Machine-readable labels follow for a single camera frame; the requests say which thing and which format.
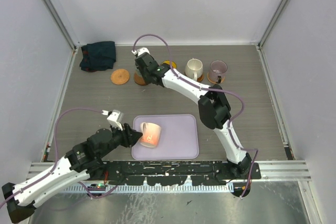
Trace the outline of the purple glass mug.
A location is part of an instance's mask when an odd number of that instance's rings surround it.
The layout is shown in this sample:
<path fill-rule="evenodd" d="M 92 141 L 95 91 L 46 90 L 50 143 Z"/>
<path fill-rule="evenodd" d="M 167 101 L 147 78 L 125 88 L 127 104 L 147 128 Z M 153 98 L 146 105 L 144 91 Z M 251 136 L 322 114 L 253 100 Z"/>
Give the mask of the purple glass mug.
<path fill-rule="evenodd" d="M 221 75 L 225 77 L 225 74 L 228 70 L 227 64 L 221 60 L 215 60 L 210 64 L 208 73 L 211 76 Z"/>

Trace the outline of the woven rattan coaster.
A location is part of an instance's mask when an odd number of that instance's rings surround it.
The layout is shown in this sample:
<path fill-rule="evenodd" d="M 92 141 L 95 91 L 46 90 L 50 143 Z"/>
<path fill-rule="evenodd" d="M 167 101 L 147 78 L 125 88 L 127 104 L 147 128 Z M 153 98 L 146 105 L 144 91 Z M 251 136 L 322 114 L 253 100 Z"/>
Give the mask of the woven rattan coaster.
<path fill-rule="evenodd" d="M 123 85 L 129 81 L 130 74 L 126 69 L 117 69 L 111 74 L 110 79 L 116 85 Z"/>
<path fill-rule="evenodd" d="M 222 77 L 221 75 L 215 75 L 215 76 L 211 76 L 209 73 L 207 74 L 207 79 L 209 82 L 213 83 L 213 84 L 220 84 L 223 83 L 225 80 L 225 77 Z"/>

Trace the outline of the grey ceramic mug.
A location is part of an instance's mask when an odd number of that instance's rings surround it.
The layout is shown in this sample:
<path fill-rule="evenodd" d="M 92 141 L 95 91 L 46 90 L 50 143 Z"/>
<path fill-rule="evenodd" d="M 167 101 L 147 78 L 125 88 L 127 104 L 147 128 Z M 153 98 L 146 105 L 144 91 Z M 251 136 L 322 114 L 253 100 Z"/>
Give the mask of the grey ceramic mug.
<path fill-rule="evenodd" d="M 142 75 L 138 69 L 135 70 L 135 74 L 139 77 L 142 78 Z"/>

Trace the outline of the pink ceramic mug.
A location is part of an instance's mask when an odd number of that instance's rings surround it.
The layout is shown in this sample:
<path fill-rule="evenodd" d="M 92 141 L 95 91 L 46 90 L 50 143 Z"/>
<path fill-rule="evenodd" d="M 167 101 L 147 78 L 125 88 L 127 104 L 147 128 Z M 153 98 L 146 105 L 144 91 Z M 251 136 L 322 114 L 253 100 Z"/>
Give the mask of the pink ceramic mug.
<path fill-rule="evenodd" d="M 140 130 L 142 132 L 140 144 L 148 148 L 157 147 L 160 140 L 161 127 L 155 123 L 143 122 L 140 124 Z"/>

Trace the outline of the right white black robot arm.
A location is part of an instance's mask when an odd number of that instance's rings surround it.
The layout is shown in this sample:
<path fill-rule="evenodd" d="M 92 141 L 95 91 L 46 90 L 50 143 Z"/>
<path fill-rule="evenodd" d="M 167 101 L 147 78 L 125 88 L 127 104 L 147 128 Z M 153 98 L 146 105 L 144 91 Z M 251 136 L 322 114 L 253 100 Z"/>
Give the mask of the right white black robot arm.
<path fill-rule="evenodd" d="M 208 86 L 194 81 L 168 64 L 158 64 L 147 48 L 133 49 L 132 53 L 145 83 L 174 90 L 197 104 L 201 122 L 215 132 L 226 152 L 232 176 L 251 179 L 254 160 L 235 133 L 226 91 L 217 84 Z"/>

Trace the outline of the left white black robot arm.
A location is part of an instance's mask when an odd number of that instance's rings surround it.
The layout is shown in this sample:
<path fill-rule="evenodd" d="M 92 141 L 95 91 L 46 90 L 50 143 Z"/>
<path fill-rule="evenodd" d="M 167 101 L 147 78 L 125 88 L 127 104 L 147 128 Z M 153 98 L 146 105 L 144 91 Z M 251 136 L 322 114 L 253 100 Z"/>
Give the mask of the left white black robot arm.
<path fill-rule="evenodd" d="M 106 170 L 102 158 L 118 146 L 133 147 L 141 137 L 142 132 L 131 129 L 127 123 L 120 129 L 99 129 L 35 177 L 19 184 L 3 185 L 11 222 L 27 219 L 47 199 L 71 184 L 86 179 L 101 179 Z"/>

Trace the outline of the white ceramic mug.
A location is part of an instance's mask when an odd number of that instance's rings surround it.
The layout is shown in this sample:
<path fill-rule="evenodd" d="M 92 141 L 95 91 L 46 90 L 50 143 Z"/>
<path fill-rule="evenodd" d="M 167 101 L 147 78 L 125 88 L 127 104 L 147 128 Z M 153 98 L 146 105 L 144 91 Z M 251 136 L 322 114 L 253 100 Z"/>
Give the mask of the white ceramic mug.
<path fill-rule="evenodd" d="M 199 59 L 190 59 L 185 66 L 185 75 L 198 81 L 203 76 L 203 63 Z"/>

